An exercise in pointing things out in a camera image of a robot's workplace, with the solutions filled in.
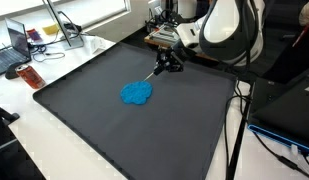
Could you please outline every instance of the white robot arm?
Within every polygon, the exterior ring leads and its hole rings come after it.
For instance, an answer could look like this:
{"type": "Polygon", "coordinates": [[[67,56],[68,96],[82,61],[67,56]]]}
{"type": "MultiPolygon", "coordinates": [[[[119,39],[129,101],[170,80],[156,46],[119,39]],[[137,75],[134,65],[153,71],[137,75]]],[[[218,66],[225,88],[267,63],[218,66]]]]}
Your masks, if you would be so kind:
{"type": "Polygon", "coordinates": [[[196,53],[233,66],[248,65],[263,48],[264,8],[263,0],[212,0],[204,17],[176,27],[180,41],[159,51],[154,74],[182,71],[183,62],[196,53]]]}

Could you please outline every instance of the blue crumpled material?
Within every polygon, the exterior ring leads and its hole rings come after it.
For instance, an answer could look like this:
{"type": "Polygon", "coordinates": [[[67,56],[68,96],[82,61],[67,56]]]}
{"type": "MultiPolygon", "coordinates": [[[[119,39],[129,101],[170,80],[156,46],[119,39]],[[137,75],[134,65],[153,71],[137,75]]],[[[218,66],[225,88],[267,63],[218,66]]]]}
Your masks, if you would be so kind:
{"type": "Polygon", "coordinates": [[[152,85],[146,81],[126,84],[121,90],[121,98],[126,104],[145,104],[152,94],[152,85]]]}

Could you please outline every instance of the laptop screen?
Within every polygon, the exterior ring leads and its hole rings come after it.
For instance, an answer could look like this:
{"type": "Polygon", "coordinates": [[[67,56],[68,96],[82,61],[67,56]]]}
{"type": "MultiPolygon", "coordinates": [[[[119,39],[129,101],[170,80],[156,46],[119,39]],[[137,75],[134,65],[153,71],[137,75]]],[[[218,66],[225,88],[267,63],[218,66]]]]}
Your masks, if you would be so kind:
{"type": "Polygon", "coordinates": [[[24,25],[8,18],[5,18],[5,22],[8,34],[10,35],[12,47],[19,53],[30,58],[24,25]]]}

